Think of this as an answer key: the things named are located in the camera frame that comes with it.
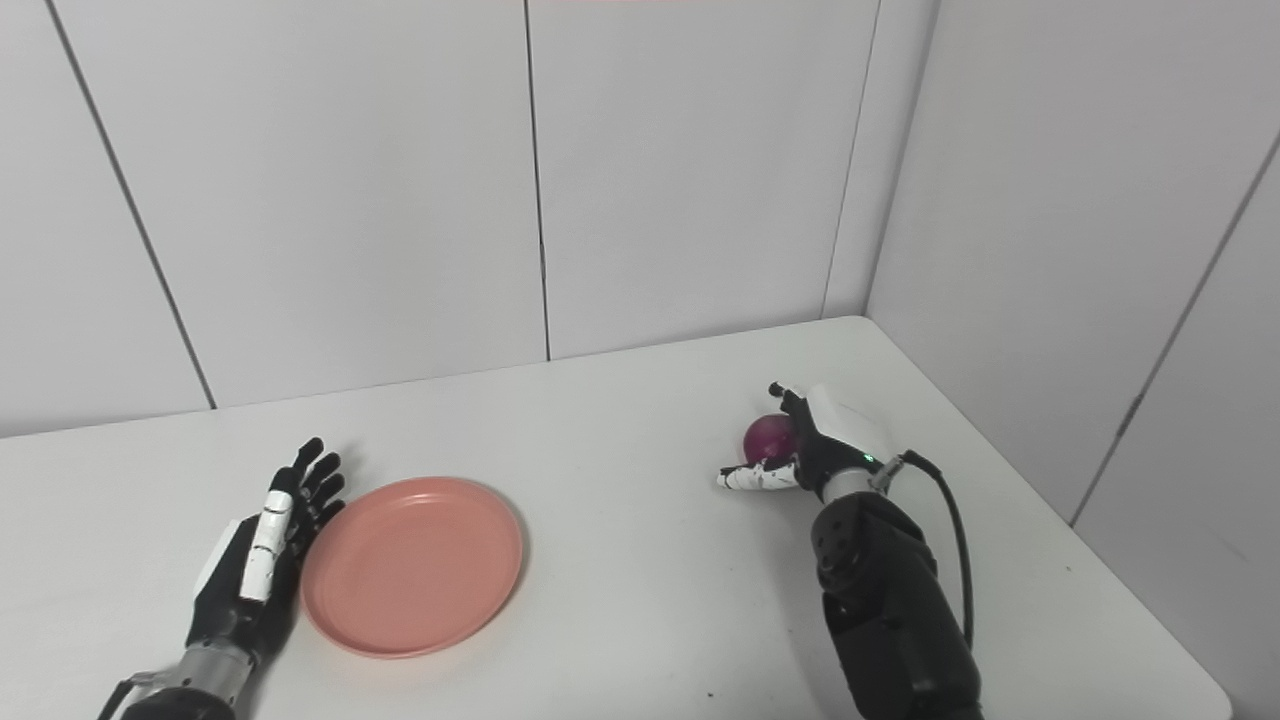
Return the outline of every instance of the white table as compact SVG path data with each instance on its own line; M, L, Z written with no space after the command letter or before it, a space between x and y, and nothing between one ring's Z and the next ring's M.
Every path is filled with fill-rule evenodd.
M713 483L776 409L774 379L828 383L947 474L973 546L988 720L1230 716L1204 670L860 318L0 441L3 715L92 717L118 679L175 661L223 525L319 434L353 495L429 474L498 489L527 562L493 623L426 657L356 657L301 619L256 719L856 717L819 614L817 500ZM892 497L955 601L936 488L904 470Z

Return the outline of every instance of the robotic arm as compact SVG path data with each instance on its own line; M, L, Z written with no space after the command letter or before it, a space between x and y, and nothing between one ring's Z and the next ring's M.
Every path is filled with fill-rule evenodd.
M791 419L790 457L724 468L730 489L801 487L824 507L810 532L823 615L858 711L867 720L982 720L972 643L972 588L964 529L941 471L914 451L888 454L883 433L822 386L808 397L774 383ZM916 465L947 500L961 556L965 629L937 582L924 533L888 497L893 475Z
M293 465L275 473L262 511L232 521L223 533L196 583L187 650L177 669L123 680L99 720L110 720L136 687L154 692L127 707L123 720L236 719L236 698L293 629L293 601L311 543L343 507L334 500L346 484L337 471L340 460L334 452L320 457L323 452L320 438L303 445Z

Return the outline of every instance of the robot finger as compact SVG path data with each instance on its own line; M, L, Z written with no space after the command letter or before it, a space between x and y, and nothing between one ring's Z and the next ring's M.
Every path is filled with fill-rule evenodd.
M298 448L298 457L293 461L293 469L298 471L300 478L306 473L307 465L315 462L321 452L324 452L324 441L317 437L308 439Z
M334 474L340 464L342 459L338 457L337 452L330 452L316 461L316 464L311 466L311 471L307 473L306 479L302 480L302 497L308 500L315 497L316 491L320 488L320 483L323 483L329 475Z
M329 520L333 520L333 516L337 515L338 512L340 512L342 509L346 507L346 506L347 506L347 503L343 502L343 501L340 501L340 500L335 500L334 502L330 502L329 505L326 505L324 507L324 510L320 511L320 518L316 520L316 524L320 528L324 528L325 525L329 524Z
M317 515L344 487L347 487L347 480L342 477L342 473L334 473L321 480L315 489L310 491L310 497L307 497L307 506L311 514Z
M716 483L728 489L786 489L800 484L796 480L796 462L788 457L724 468L716 478Z

